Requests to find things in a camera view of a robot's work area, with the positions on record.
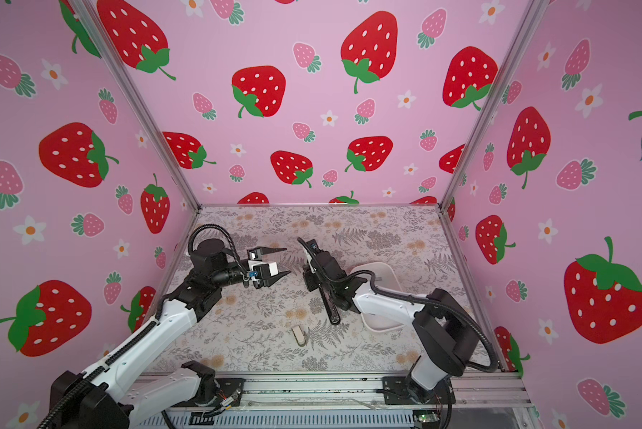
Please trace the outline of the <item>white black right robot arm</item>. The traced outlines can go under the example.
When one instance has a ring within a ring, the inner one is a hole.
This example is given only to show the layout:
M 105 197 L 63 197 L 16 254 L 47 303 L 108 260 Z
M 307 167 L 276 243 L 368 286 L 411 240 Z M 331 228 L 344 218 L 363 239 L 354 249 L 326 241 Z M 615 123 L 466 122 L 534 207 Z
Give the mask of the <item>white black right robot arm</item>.
M 307 289 L 320 293 L 332 325 L 340 323 L 342 311 L 351 311 L 414 329 L 425 355 L 410 368 L 403 398 L 426 403 L 435 396 L 438 385 L 462 376 L 467 368 L 488 374 L 499 370 L 492 342 L 447 291 L 437 288 L 426 295 L 413 295 L 383 289 L 374 271 L 346 273 L 316 241 L 299 238 L 298 243 L 308 261 L 303 272 Z

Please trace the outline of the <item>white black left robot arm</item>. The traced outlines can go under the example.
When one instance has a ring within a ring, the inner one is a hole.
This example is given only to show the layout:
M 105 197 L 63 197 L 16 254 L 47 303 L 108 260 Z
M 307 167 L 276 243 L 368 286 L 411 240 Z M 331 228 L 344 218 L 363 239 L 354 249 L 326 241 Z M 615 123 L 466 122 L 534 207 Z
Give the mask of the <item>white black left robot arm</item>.
M 215 371 L 195 360 L 139 390 L 132 387 L 150 363 L 215 307 L 224 287 L 271 287 L 287 273 L 264 261 L 273 248 L 253 248 L 240 258 L 229 232 L 213 223 L 191 233 L 187 250 L 192 270 L 158 300 L 155 313 L 137 331 L 81 373 L 66 371 L 53 382 L 41 428 L 135 428 L 178 403 L 217 398 Z

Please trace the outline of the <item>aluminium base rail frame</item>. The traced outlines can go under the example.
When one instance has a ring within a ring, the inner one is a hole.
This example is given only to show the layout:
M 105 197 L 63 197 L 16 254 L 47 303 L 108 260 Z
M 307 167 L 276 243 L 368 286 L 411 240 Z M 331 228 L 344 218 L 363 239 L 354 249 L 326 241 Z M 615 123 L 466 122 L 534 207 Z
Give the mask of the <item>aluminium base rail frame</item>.
M 130 426 L 175 409 L 185 428 L 458 428 L 464 409 L 508 413 L 520 428 L 540 427 L 521 379 L 467 371 L 423 393 L 404 372 L 225 372 L 199 362 L 144 375 L 123 365 L 94 382 L 133 405 Z

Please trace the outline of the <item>beige eraser block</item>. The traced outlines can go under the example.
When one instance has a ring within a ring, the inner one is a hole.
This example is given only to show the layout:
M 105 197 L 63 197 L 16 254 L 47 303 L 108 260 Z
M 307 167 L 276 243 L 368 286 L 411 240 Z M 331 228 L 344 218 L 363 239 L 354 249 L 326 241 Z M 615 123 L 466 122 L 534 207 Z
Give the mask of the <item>beige eraser block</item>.
M 299 325 L 294 325 L 294 327 L 292 327 L 292 334 L 297 345 L 299 345 L 300 347 L 304 347 L 306 345 L 307 343 L 306 334 Z

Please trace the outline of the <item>aluminium corner post right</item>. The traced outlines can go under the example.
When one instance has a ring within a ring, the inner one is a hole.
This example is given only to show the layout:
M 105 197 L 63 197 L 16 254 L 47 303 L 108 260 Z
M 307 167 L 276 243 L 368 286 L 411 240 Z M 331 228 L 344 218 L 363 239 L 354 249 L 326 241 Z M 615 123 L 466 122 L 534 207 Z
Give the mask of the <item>aluminium corner post right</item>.
M 494 116 L 499 108 L 503 90 L 506 89 L 506 86 L 513 78 L 513 75 L 520 64 L 520 61 L 523 59 L 524 53 L 542 22 L 542 17 L 548 7 L 548 0 L 533 0 L 530 1 L 526 7 L 526 11 L 524 12 L 523 19 L 519 23 L 516 35 L 511 39 L 508 52 L 499 67 L 497 78 L 492 85 L 489 95 L 485 98 L 485 103 L 481 113 L 474 122 L 474 128 L 469 136 L 467 144 L 465 144 L 465 148 L 458 161 L 455 173 L 452 176 L 451 183 L 447 187 L 447 191 L 440 203 L 440 211 L 442 214 L 447 211 L 451 204 L 451 200 L 455 197 L 458 186 L 463 179 L 463 175 L 467 171 L 468 165 L 471 163 L 471 159 L 476 154 L 477 148 L 483 141 L 483 137 L 491 124 L 492 116 Z

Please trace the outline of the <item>white plastic tray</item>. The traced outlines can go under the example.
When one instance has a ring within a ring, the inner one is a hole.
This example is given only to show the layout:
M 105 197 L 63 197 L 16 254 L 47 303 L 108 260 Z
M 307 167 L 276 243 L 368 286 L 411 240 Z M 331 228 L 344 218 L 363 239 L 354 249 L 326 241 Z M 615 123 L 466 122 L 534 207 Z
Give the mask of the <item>white plastic tray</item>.
M 379 289 L 402 292 L 399 280 L 388 264 L 383 262 L 367 263 L 355 266 L 350 272 L 356 273 L 362 270 L 374 273 L 374 283 Z M 387 332 L 399 330 L 404 326 L 401 321 L 392 316 L 392 314 L 396 314 L 399 302 L 374 293 L 368 282 L 357 289 L 355 298 L 360 303 L 358 310 L 367 330 L 376 334 L 387 334 Z

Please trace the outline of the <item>aluminium corner post left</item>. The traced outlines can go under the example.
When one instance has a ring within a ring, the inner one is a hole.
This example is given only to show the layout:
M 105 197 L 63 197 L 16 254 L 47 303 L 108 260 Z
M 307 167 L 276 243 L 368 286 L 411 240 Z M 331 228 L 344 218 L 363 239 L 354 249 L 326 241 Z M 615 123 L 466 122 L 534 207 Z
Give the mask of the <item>aluminium corner post left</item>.
M 156 153 L 158 153 L 161 158 L 165 169 L 167 169 L 175 185 L 181 191 L 181 194 L 183 195 L 183 198 L 185 198 L 190 210 L 197 213 L 200 209 L 199 200 L 196 198 L 190 184 L 188 184 L 180 166 L 178 166 L 175 161 L 173 153 L 166 143 L 161 130 L 159 130 L 159 127 L 148 109 L 145 100 L 129 75 L 127 66 L 115 51 L 112 40 L 108 37 L 108 34 L 106 34 L 97 13 L 96 3 L 96 1 L 84 0 L 71 1 L 74 10 L 76 10 L 79 15 L 81 24 L 85 28 L 86 32 L 88 32 L 92 42 L 98 48 L 103 61 L 124 94 L 124 97 L 131 107 L 133 114 L 135 114 L 139 121 L 142 130 L 144 130 L 149 137 L 149 140 Z

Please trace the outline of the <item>aluminium corner post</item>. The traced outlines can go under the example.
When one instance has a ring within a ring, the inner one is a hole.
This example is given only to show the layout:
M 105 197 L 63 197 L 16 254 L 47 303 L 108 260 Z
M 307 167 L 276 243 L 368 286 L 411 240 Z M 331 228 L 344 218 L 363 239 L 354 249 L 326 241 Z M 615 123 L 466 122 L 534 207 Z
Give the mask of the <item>aluminium corner post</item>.
M 190 184 L 188 184 L 180 166 L 178 166 L 175 161 L 173 153 L 166 143 L 161 130 L 159 130 L 159 127 L 148 109 L 145 100 L 129 75 L 127 66 L 115 51 L 112 40 L 108 37 L 108 34 L 106 34 L 97 13 L 96 3 L 96 1 L 84 0 L 71 1 L 74 10 L 76 10 L 79 15 L 81 24 L 85 28 L 86 32 L 88 32 L 92 42 L 98 48 L 103 61 L 124 94 L 124 97 L 131 107 L 133 114 L 135 114 L 139 121 L 142 130 L 144 130 L 149 137 L 149 140 L 156 153 L 158 153 L 161 158 L 165 169 L 167 169 L 175 185 L 181 191 L 181 194 L 183 195 L 183 198 L 185 198 L 190 210 L 197 213 L 200 209 L 199 200 L 196 198 Z
M 463 175 L 467 171 L 468 165 L 471 163 L 471 159 L 476 154 L 477 148 L 483 141 L 483 137 L 491 124 L 492 116 L 494 116 L 499 108 L 503 90 L 506 89 L 506 86 L 513 78 L 513 75 L 520 64 L 520 61 L 523 59 L 524 53 L 542 22 L 542 17 L 548 7 L 548 0 L 533 0 L 530 1 L 526 7 L 526 11 L 524 12 L 523 19 L 519 23 L 516 35 L 511 39 L 508 52 L 499 67 L 497 78 L 492 85 L 489 95 L 485 98 L 485 103 L 481 113 L 474 122 L 474 128 L 469 136 L 467 144 L 465 144 L 465 148 L 458 161 L 455 173 L 452 176 L 451 183 L 447 187 L 447 191 L 440 203 L 440 211 L 442 214 L 447 211 L 451 204 L 451 200 L 455 197 L 458 186 L 463 179 Z

